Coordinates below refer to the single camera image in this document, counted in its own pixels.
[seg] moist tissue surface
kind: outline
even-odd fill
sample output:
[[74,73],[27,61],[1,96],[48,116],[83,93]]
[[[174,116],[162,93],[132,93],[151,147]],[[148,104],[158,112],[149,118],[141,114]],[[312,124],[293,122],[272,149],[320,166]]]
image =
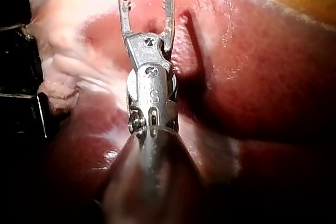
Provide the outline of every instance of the moist tissue surface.
[[[162,0],[130,1],[133,31],[161,32]],[[131,65],[118,0],[30,2],[44,72],[39,91],[54,114],[71,112],[46,150],[39,191],[67,198],[67,212],[93,197],[129,137]],[[332,151],[290,143],[314,136],[318,146],[332,128],[333,27],[275,0],[175,0],[175,18],[180,135],[206,181],[291,185],[297,195],[324,196]],[[323,188],[308,189],[321,181]],[[264,190],[254,193],[279,196]]]

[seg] organ surface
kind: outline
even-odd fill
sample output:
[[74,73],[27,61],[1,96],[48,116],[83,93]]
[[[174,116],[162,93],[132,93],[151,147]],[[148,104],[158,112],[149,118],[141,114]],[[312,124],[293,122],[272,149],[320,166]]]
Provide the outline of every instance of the organ surface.
[[[161,0],[130,1],[134,32],[162,30]],[[40,91],[54,114],[71,113],[44,151],[38,205],[47,195],[46,216],[74,216],[129,137],[118,0],[31,6]],[[176,0],[180,135],[206,181],[233,183],[246,202],[329,200],[336,33],[330,19],[298,11],[275,0]]]

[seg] metal screw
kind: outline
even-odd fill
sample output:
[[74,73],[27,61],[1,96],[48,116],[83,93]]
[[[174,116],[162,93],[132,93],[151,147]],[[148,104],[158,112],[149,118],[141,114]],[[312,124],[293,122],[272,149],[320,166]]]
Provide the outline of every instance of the metal screw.
[[128,121],[128,129],[132,134],[134,131],[144,127],[145,121],[144,118],[139,115],[138,112],[133,112]]
[[163,68],[164,68],[167,72],[170,71],[170,64],[169,64],[168,62],[164,62],[164,63],[162,63],[162,66],[163,66]]
[[154,41],[155,41],[154,38],[148,37],[143,41],[143,43],[147,47],[152,47],[152,46],[154,46]]
[[154,78],[159,74],[159,71],[156,67],[148,67],[145,70],[145,74],[148,78]]

